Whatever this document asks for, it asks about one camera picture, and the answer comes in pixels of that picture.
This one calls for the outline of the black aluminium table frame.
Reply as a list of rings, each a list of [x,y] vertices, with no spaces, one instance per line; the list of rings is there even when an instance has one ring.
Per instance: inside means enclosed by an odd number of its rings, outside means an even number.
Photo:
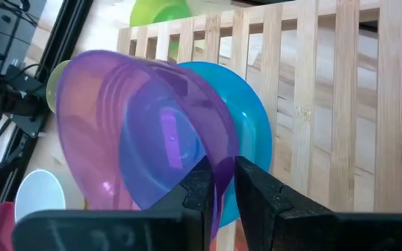
[[[94,0],[64,0],[40,60],[40,66],[53,70],[59,63],[71,57],[93,2]],[[36,117],[38,125],[34,126],[33,132],[22,129],[13,119],[4,122],[0,138],[10,124],[13,123],[15,129],[10,135],[0,162],[0,204],[15,199],[16,190],[36,147],[38,133],[44,128],[49,116],[48,108],[43,105]]]

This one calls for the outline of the pink plastic bowl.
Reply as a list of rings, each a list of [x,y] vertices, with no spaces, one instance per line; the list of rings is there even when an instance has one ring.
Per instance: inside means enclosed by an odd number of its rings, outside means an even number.
[[[14,203],[5,201],[0,204],[0,251],[14,251],[12,232],[15,228]]]

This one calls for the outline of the large white plastic bowl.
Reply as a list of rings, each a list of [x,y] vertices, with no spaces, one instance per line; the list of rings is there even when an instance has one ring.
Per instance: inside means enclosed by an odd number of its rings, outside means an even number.
[[[36,211],[65,208],[66,200],[59,179],[47,170],[37,169],[20,183],[15,197],[14,218],[18,222]]]

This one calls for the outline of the purple translucent plastic bowl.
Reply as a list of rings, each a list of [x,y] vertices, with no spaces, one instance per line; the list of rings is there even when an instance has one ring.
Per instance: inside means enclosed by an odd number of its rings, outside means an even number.
[[[198,62],[82,53],[62,72],[56,115],[61,147],[90,208],[148,209],[207,158],[217,233],[239,142]]]

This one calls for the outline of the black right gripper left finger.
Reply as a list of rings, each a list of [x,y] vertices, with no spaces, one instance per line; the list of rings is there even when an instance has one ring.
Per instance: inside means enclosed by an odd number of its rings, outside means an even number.
[[[31,213],[15,225],[14,251],[209,251],[214,182],[207,158],[143,211]]]

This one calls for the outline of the large blue plastic bowl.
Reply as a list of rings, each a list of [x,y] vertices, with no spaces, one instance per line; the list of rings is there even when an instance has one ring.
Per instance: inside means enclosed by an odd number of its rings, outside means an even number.
[[[214,118],[201,113],[196,116],[210,126],[222,122],[220,132],[196,132],[184,115],[176,112],[171,133],[165,140],[167,159],[172,168],[191,170],[199,160],[208,156],[214,159],[213,175],[217,201],[213,229],[224,227],[239,217],[233,175],[234,158],[242,155],[265,172],[272,159],[273,139],[266,110],[251,86],[230,69],[205,61],[189,61],[181,66],[199,75],[204,101],[217,112]]]

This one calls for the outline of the light green plastic bowl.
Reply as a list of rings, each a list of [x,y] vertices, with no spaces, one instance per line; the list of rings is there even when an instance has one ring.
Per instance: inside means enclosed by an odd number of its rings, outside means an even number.
[[[183,19],[191,16],[186,0],[136,0],[130,27]]]

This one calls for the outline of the small yellow plastic bowl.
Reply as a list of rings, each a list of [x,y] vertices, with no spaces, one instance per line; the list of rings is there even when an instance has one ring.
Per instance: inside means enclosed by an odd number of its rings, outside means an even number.
[[[51,72],[49,79],[47,81],[46,100],[48,107],[53,113],[56,113],[57,85],[59,83],[64,68],[67,66],[69,62],[70,60],[66,60],[59,63]]]

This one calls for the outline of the wooden slatted shelf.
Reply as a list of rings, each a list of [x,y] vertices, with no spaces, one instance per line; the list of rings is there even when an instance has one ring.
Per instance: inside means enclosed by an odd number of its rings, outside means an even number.
[[[294,0],[119,31],[123,54],[225,63],[271,123],[271,173],[337,211],[402,213],[402,0]]]

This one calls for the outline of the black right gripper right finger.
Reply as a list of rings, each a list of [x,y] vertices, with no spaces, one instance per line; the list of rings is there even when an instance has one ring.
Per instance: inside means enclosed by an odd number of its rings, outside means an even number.
[[[250,251],[402,251],[402,213],[334,212],[241,156],[234,183]]]

